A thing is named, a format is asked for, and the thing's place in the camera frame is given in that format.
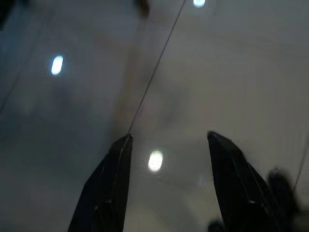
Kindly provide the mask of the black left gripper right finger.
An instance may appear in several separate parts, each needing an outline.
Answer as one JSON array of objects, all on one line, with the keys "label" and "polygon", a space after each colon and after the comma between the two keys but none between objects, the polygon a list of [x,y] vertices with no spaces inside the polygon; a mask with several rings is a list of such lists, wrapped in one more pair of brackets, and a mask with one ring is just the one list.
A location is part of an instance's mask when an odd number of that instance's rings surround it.
[{"label": "black left gripper right finger", "polygon": [[228,138],[209,131],[215,192],[228,232],[280,232],[278,205],[266,182]]}]

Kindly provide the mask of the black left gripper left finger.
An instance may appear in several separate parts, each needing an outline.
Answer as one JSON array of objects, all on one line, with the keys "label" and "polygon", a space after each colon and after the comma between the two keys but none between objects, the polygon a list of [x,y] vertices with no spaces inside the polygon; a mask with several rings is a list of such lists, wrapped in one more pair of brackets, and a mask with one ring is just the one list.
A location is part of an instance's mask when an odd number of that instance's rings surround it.
[{"label": "black left gripper left finger", "polygon": [[116,140],[84,184],[68,230],[121,232],[129,190],[133,138]]}]

